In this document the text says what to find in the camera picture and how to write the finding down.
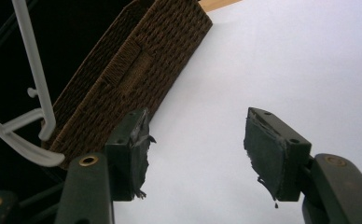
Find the white surface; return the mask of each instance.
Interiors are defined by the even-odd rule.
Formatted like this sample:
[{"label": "white surface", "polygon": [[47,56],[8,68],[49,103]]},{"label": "white surface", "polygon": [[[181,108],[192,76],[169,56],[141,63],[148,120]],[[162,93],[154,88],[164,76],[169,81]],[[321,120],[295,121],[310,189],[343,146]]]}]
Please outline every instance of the white surface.
[{"label": "white surface", "polygon": [[362,171],[362,1],[243,0],[212,30],[151,122],[145,200],[118,224],[303,223],[257,182],[244,151],[249,106],[271,111]]}]

